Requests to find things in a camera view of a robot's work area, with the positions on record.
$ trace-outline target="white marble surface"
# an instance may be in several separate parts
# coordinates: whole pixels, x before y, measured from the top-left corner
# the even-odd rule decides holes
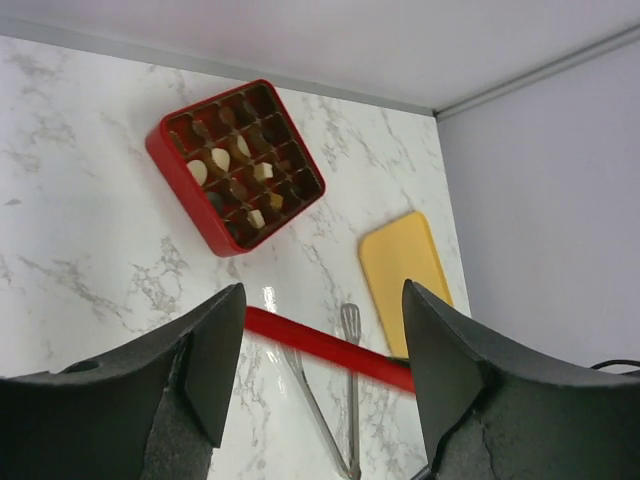
[[[279,90],[327,194],[250,254],[207,248],[144,149],[166,113],[238,82],[0,37],[0,375],[57,371],[147,332],[225,285],[249,303],[387,353],[357,242],[410,210],[430,221],[455,305],[468,301],[435,121]],[[279,347],[245,336],[222,448],[224,479],[338,478]],[[346,450],[346,375],[306,361]],[[425,462],[415,400],[363,380],[365,479]]]

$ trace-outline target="gray wall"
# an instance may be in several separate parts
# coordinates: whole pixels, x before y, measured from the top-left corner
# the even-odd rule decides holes
[[[637,23],[640,2],[0,0],[0,15],[441,108]]]
[[[640,43],[439,125],[474,317],[640,359]]]

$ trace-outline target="yellow board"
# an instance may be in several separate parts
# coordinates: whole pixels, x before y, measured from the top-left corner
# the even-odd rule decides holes
[[[360,242],[360,262],[378,310],[391,354],[408,358],[402,320],[402,287],[411,279],[453,305],[431,229],[413,212]]]

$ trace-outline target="red bar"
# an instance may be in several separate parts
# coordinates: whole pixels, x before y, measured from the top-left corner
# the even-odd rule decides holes
[[[256,307],[247,307],[244,328],[270,340],[415,394],[411,370],[387,357]]]

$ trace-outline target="red tray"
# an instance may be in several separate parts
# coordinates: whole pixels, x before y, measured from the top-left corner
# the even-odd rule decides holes
[[[249,157],[237,148],[239,136],[249,147]],[[170,113],[147,136],[146,147],[211,250],[221,257],[253,250],[326,189],[300,133],[266,80]],[[228,171],[213,162],[212,148],[231,154]],[[207,167],[202,186],[187,168],[193,160]],[[273,167],[274,175],[258,181],[254,167],[263,162]],[[274,208],[274,194],[282,199],[280,208]],[[260,229],[248,220],[248,212],[255,209],[265,220]]]

